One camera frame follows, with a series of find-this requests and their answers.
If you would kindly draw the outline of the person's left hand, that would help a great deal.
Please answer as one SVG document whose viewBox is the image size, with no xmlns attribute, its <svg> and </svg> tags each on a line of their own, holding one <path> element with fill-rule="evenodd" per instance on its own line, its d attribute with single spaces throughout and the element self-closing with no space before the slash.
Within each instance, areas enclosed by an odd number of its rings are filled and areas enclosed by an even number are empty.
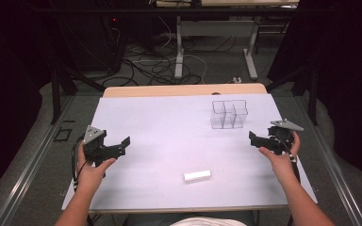
<svg viewBox="0 0 362 226">
<path fill-rule="evenodd" d="M 115 158 L 105 160 L 99 167 L 93 167 L 84 154 L 84 143 L 81 142 L 78 147 L 76 176 L 76 192 L 93 195 L 102 183 L 106 170 L 115 163 Z"/>
</svg>

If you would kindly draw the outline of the grey floor rail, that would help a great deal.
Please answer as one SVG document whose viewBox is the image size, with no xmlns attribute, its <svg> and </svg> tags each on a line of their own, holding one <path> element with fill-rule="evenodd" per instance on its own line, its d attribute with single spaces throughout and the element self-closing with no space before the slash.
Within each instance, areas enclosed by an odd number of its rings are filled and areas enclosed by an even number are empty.
<svg viewBox="0 0 362 226">
<path fill-rule="evenodd" d="M 344 179 L 342 170 L 333 152 L 322 136 L 321 130 L 309 118 L 308 107 L 304 97 L 296 97 L 295 100 L 304 115 L 304 121 L 307 123 L 306 131 L 310 131 L 314 135 L 314 140 L 320 145 L 320 156 L 351 223 L 353 226 L 362 226 L 362 213 L 355 201 L 354 195 Z"/>
<path fill-rule="evenodd" d="M 37 174 L 44 157 L 47 154 L 48 148 L 50 147 L 54 135 L 59 130 L 60 121 L 63 119 L 65 114 L 68 112 L 72 103 L 74 102 L 74 96 L 65 97 L 61 106 L 61 114 L 54 124 L 50 124 L 47 132 L 45 133 L 40 145 L 36 149 L 36 152 L 25 164 L 25 168 L 10 191 L 6 202 L 4 203 L 0 211 L 0 226 L 8 226 L 11 222 L 14 214 L 16 213 L 18 206 L 22 202 L 28 188 L 32 184 L 32 181 Z"/>
</svg>

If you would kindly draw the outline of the wooden table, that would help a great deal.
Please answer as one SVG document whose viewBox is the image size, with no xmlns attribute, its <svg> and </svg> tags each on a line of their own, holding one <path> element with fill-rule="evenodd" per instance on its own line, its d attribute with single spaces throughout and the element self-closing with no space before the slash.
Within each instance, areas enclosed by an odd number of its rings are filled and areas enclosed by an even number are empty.
<svg viewBox="0 0 362 226">
<path fill-rule="evenodd" d="M 267 94 L 264 85 L 253 84 L 207 84 L 110 87 L 104 91 L 104 98 L 155 97 L 155 96 L 194 96 L 220 94 Z"/>
</svg>

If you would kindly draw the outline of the person's white shirt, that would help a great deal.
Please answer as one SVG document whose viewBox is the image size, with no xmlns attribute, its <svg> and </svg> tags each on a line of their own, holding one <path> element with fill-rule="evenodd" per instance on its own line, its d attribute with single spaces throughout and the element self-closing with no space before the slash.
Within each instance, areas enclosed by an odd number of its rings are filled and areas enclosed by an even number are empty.
<svg viewBox="0 0 362 226">
<path fill-rule="evenodd" d="M 233 219 L 225 218 L 185 218 L 170 226 L 247 226 L 246 224 Z"/>
</svg>

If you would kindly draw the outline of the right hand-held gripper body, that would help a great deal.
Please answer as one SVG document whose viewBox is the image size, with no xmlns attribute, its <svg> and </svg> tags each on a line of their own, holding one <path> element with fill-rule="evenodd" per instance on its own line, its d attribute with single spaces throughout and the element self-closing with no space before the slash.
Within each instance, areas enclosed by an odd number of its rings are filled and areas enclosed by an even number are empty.
<svg viewBox="0 0 362 226">
<path fill-rule="evenodd" d="M 259 147 L 266 147 L 276 154 L 282 152 L 290 153 L 291 145 L 294 141 L 293 133 L 303 131 L 304 128 L 287 119 L 272 121 L 268 129 L 268 138 L 264 138 L 258 144 Z"/>
</svg>

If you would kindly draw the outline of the black metal stand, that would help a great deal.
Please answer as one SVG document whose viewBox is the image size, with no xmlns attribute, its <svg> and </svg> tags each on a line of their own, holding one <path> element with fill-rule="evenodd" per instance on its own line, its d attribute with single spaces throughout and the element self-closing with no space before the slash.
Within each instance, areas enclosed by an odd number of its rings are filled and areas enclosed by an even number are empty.
<svg viewBox="0 0 362 226">
<path fill-rule="evenodd" d="M 284 75 L 278 81 L 272 82 L 266 86 L 266 90 L 271 91 L 293 79 L 295 79 L 295 84 L 292 87 L 292 94 L 294 96 L 303 96 L 306 91 L 309 92 L 307 115 L 314 124 L 317 124 L 316 108 L 319 64 L 315 61 L 311 61 L 304 66 L 298 67 L 292 73 Z"/>
<path fill-rule="evenodd" d="M 60 91 L 63 90 L 66 95 L 74 96 L 78 89 L 74 79 L 81 81 L 98 91 L 104 91 L 106 88 L 92 81 L 80 72 L 64 65 L 60 62 L 54 62 L 51 70 L 52 101 L 53 101 L 53 118 L 51 123 L 55 124 L 61 115 Z"/>
</svg>

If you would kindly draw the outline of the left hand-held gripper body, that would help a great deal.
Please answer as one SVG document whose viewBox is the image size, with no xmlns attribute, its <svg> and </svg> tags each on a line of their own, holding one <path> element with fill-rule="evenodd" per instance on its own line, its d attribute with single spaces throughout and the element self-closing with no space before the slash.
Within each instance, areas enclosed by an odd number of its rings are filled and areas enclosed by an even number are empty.
<svg viewBox="0 0 362 226">
<path fill-rule="evenodd" d="M 86 129 L 84 136 L 84 154 L 96 167 L 99 167 L 109 158 L 119 158 L 118 150 L 122 147 L 121 143 L 113 146 L 106 146 L 104 144 L 106 136 L 106 130 L 101 130 L 90 125 Z"/>
</svg>

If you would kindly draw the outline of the white rectangular block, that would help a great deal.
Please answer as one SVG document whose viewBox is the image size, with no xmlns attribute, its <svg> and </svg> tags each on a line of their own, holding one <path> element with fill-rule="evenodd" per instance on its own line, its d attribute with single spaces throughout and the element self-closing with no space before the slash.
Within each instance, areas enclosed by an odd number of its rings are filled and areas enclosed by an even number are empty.
<svg viewBox="0 0 362 226">
<path fill-rule="evenodd" d="M 210 177 L 211 177 L 210 170 L 195 171 L 195 172 L 185 173 L 184 181 L 185 182 L 194 182 L 194 181 L 208 179 Z"/>
</svg>

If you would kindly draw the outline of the black computer tower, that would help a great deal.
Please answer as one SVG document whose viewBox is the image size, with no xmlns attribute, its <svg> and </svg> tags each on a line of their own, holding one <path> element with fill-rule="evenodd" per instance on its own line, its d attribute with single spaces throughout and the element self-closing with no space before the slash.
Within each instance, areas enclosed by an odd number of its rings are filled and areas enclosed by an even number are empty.
<svg viewBox="0 0 362 226">
<path fill-rule="evenodd" d="M 116 73 L 121 68 L 116 41 L 107 35 L 100 17 L 72 16 L 68 26 L 69 47 L 81 72 Z"/>
</svg>

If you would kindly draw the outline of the clear plastic compartment organizer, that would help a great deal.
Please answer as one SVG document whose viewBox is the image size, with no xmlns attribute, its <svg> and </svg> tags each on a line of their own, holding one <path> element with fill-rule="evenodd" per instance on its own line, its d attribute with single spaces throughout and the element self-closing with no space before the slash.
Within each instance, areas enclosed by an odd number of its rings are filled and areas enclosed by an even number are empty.
<svg viewBox="0 0 362 226">
<path fill-rule="evenodd" d="M 213 129 L 237 129 L 244 126 L 248 116 L 245 100 L 213 101 L 211 127 Z"/>
</svg>

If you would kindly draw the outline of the white table cover sheet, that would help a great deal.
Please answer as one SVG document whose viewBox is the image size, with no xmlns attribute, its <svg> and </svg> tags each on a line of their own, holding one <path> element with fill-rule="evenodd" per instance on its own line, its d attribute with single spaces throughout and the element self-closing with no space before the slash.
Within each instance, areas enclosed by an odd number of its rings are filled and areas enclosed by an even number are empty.
<svg viewBox="0 0 362 226">
<path fill-rule="evenodd" d="M 245 100 L 242 128 L 213 129 L 215 95 L 103 98 L 92 126 L 107 131 L 106 145 L 130 137 L 126 154 L 108 170 L 92 213 L 137 213 L 275 208 L 287 205 L 269 160 L 251 146 L 249 131 L 264 137 L 279 119 L 269 94 L 221 95 Z M 210 170 L 208 179 L 184 174 Z"/>
</svg>

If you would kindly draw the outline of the person's right hand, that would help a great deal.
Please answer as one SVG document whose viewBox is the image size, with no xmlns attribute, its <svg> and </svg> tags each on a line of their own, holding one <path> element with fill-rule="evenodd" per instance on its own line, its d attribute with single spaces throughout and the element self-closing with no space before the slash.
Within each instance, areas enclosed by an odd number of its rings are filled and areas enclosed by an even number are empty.
<svg viewBox="0 0 362 226">
<path fill-rule="evenodd" d="M 300 183 L 294 173 L 292 163 L 287 153 L 276 155 L 265 147 L 260 147 L 258 150 L 270 160 L 272 170 L 281 186 Z"/>
</svg>

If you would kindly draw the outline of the white-legged background desk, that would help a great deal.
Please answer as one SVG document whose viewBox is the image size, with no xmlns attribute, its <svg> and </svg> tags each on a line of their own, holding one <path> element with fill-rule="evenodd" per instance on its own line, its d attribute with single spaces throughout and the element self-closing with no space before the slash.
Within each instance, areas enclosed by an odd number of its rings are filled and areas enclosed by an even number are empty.
<svg viewBox="0 0 362 226">
<path fill-rule="evenodd" d="M 159 8 L 164 9 L 296 9 L 300 0 L 156 0 Z M 174 76 L 180 78 L 183 74 L 184 37 L 244 37 L 248 45 L 243 55 L 248 74 L 253 80 L 258 78 L 253 61 L 255 41 L 260 27 L 260 16 L 250 16 L 248 19 L 237 19 L 235 16 L 227 20 L 203 19 L 203 14 L 194 22 L 184 16 L 176 17 L 177 54 Z"/>
</svg>

